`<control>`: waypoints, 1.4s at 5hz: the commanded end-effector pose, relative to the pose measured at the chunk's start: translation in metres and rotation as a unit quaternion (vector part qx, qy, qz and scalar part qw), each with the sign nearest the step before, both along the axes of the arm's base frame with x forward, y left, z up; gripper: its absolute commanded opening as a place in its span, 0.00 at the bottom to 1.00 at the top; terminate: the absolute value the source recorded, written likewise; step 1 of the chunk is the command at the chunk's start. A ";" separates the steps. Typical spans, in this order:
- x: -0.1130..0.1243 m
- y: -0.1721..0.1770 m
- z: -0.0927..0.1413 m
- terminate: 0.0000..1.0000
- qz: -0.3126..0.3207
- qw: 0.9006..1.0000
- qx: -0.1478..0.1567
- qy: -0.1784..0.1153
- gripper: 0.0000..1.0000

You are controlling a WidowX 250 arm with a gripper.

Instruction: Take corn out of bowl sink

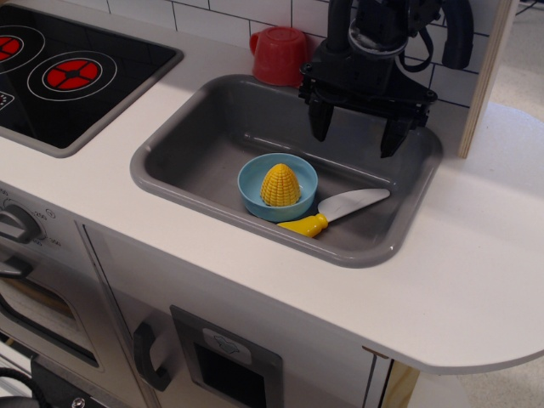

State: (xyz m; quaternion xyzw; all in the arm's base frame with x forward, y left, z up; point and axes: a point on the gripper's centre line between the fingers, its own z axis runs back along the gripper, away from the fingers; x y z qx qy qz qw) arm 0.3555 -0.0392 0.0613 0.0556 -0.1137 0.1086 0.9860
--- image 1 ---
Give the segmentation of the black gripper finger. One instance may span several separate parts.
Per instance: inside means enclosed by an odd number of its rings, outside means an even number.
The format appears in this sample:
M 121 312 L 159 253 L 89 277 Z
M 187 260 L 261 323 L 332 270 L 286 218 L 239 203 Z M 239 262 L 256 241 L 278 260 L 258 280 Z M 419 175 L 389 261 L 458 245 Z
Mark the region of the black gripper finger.
M 400 116 L 388 119 L 380 145 L 381 158 L 393 156 L 411 130 L 411 118 Z
M 326 139 L 331 124 L 334 106 L 322 99 L 309 102 L 309 121 L 313 136 L 320 142 Z

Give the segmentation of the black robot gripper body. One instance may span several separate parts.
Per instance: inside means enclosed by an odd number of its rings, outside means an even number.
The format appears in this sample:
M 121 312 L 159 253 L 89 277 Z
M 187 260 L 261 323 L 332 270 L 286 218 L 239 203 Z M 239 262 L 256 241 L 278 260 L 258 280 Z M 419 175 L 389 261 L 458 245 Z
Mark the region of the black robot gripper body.
M 299 97 L 309 105 L 322 99 L 335 108 L 387 120 L 411 118 L 411 127 L 426 124 L 428 110 L 438 95 L 405 75 L 394 57 L 373 59 L 355 52 L 333 55 L 324 45 L 311 62 L 301 65 Z

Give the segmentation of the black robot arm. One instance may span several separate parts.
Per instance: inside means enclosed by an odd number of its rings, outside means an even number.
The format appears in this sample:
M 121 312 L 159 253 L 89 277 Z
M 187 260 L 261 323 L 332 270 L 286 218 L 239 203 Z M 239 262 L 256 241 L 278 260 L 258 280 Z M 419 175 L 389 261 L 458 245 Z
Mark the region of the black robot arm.
M 298 95 L 309 107 L 311 132 L 326 138 L 335 108 L 386 119 L 381 156 L 393 156 L 411 130 L 427 123 L 438 95 L 399 66 L 410 37 L 421 35 L 432 52 L 426 26 L 430 2 L 331 1 L 327 36 L 314 58 L 300 67 Z

